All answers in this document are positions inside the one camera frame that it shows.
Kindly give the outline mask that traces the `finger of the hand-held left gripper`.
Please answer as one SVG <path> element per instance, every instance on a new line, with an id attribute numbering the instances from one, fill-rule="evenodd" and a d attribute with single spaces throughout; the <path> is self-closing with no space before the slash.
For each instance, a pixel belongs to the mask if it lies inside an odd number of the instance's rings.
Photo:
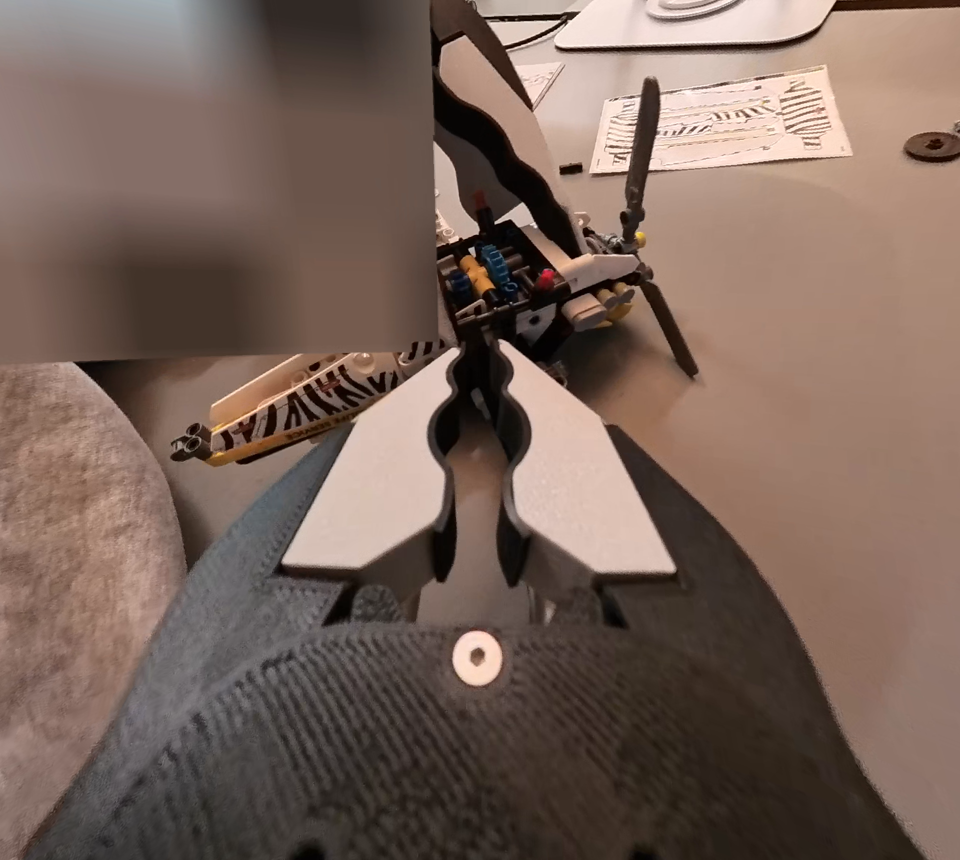
<path id="1" fill-rule="evenodd" d="M 584 251 L 559 169 L 522 83 L 511 85 L 468 37 L 438 47 L 435 121 L 474 148 L 562 251 Z"/>
<path id="2" fill-rule="evenodd" d="M 529 209 L 497 179 L 483 154 L 453 134 L 435 135 L 435 206 L 440 218 L 460 238 L 478 233 L 474 194 L 484 194 L 497 222 L 529 224 Z"/>

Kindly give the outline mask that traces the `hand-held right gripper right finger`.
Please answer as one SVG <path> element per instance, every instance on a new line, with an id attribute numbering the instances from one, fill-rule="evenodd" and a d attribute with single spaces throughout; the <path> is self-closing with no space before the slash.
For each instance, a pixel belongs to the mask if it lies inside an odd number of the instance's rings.
<path id="1" fill-rule="evenodd" d="M 513 345 L 490 350 L 508 464 L 496 529 L 510 587 L 601 588 L 677 566 L 601 417 Z"/>

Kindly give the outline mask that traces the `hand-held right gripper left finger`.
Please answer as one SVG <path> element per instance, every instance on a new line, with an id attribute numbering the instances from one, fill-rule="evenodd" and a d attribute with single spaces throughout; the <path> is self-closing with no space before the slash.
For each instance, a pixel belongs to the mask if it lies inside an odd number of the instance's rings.
<path id="1" fill-rule="evenodd" d="M 287 574 L 341 582 L 443 582 L 457 546 L 454 477 L 460 349 L 353 423 L 281 559 Z"/>

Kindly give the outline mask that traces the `black lego beam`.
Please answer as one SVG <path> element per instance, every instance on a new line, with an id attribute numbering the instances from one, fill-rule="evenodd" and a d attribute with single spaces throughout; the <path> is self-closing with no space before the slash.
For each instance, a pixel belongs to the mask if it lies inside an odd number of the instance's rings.
<path id="1" fill-rule="evenodd" d="M 464 410 L 474 410 L 491 427 L 498 423 L 500 393 L 498 368 L 486 340 L 464 340 L 461 357 L 454 366 L 458 387 L 458 403 Z"/>

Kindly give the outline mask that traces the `zebra striped lego plane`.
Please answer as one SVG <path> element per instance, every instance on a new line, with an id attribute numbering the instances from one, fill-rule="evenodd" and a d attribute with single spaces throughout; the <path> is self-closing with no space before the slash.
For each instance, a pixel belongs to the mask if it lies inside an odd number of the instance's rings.
<path id="1" fill-rule="evenodd" d="M 582 252 L 571 256 L 534 223 L 495 221 L 483 194 L 474 195 L 479 229 L 473 235 L 459 236 L 436 210 L 438 338 L 398 352 L 294 355 L 214 403 L 208 422 L 193 423 L 172 440 L 171 460 L 246 465 L 318 439 L 462 344 L 509 340 L 561 382 L 560 369 L 548 365 L 559 347 L 572 333 L 622 320 L 636 293 L 651 307 L 677 364 L 695 378 L 698 365 L 640 257 L 661 97 L 657 80 L 646 77 L 630 151 L 639 162 L 628 169 L 619 236 L 600 234 L 577 215 Z"/>

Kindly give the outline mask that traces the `lego instruction booklet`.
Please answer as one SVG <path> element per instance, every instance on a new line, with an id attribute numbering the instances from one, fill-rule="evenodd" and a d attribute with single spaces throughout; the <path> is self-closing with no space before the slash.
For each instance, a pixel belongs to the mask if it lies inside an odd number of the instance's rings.
<path id="1" fill-rule="evenodd" d="M 546 92 L 564 71 L 563 62 L 532 63 L 515 65 L 514 69 L 527 94 L 533 110 L 537 108 Z"/>

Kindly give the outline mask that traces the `black round lego disc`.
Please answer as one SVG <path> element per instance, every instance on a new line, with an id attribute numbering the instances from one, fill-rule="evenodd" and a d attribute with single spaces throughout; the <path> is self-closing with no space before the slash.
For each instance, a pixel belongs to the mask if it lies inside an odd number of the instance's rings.
<path id="1" fill-rule="evenodd" d="M 907 157 L 922 162 L 948 162 L 959 158 L 959 134 L 954 131 L 925 131 L 911 135 L 903 144 Z"/>

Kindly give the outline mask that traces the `zebra sticker sheet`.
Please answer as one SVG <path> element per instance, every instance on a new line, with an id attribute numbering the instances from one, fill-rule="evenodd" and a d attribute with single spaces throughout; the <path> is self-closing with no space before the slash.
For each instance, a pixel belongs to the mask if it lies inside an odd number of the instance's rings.
<path id="1" fill-rule="evenodd" d="M 848 158 L 826 66 L 661 92 L 651 170 Z"/>

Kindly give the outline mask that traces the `person's grey sweater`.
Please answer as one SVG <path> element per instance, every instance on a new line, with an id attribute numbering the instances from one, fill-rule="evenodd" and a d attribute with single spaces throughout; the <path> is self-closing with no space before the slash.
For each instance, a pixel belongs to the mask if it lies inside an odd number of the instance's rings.
<path id="1" fill-rule="evenodd" d="M 89 759 L 186 577 L 169 485 L 72 362 L 1 369 L 1 846 Z"/>

